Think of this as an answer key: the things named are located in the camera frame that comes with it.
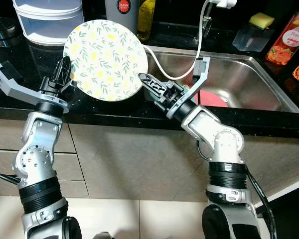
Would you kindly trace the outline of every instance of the floral plate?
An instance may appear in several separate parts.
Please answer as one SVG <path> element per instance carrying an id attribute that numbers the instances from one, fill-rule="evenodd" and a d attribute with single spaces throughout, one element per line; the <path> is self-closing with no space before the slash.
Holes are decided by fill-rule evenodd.
<path id="1" fill-rule="evenodd" d="M 121 101 L 141 87 L 138 73 L 147 73 L 148 59 L 141 42 L 124 26 L 93 20 L 68 36 L 63 56 L 71 59 L 71 79 L 84 93 L 103 100 Z"/>

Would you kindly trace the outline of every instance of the yellow sponge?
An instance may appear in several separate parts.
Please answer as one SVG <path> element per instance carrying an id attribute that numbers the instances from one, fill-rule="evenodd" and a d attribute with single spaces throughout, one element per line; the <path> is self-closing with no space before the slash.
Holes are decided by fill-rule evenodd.
<path id="1" fill-rule="evenodd" d="M 266 27 L 270 26 L 274 20 L 275 19 L 273 17 L 259 12 L 256 15 L 253 15 L 249 22 L 261 29 L 265 29 Z"/>

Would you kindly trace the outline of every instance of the yellow liquid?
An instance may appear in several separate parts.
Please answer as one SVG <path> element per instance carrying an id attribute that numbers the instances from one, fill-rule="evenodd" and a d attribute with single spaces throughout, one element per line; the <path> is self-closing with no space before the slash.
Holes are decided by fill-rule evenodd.
<path id="1" fill-rule="evenodd" d="M 139 22 L 137 32 L 139 40 L 146 41 L 150 37 L 154 8 L 155 0 L 146 0 L 139 8 Z"/>

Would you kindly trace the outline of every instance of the sink basin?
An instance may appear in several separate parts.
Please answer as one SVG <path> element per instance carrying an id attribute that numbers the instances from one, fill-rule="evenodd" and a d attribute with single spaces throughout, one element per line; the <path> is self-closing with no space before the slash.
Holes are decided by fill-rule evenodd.
<path id="1" fill-rule="evenodd" d="M 163 47 L 151 47 L 163 69 L 171 76 L 184 74 L 191 66 L 195 51 Z M 219 96 L 230 108 L 268 110 L 299 113 L 298 107 L 280 89 L 259 63 L 250 56 L 201 52 L 210 56 L 208 78 L 202 90 Z M 168 81 L 148 54 L 149 74 L 162 82 Z M 176 82 L 193 85 L 193 74 Z M 145 98 L 152 97 L 145 91 Z"/>

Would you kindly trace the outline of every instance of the kitchen counter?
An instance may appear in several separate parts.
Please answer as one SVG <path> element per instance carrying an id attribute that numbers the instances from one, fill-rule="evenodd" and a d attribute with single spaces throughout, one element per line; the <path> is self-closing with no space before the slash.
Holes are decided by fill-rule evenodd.
<path id="1" fill-rule="evenodd" d="M 153 28 L 153 37 L 147 45 L 195 49 L 196 28 L 178 30 L 178 26 L 160 24 Z M 242 54 L 225 39 L 234 33 L 223 31 L 209 33 L 202 50 Z M 0 61 L 10 61 L 22 75 L 20 85 L 38 90 L 42 77 L 49 76 L 62 57 L 63 47 L 44 47 L 28 42 L 22 34 L 15 38 L 15 46 L 0 47 Z M 251 54 L 299 107 L 299 82 L 286 69 L 264 62 L 257 54 Z M 131 98 L 111 103 L 94 99 L 77 90 L 70 104 L 70 112 L 64 115 L 66 123 L 97 124 L 161 129 L 181 129 L 179 122 L 168 120 L 153 102 L 144 98 L 143 88 Z M 33 110 L 27 103 L 9 98 L 0 92 L 0 119 L 26 120 Z M 223 124 L 237 128 L 244 135 L 278 136 L 299 138 L 299 114 L 274 111 L 207 107 Z"/>

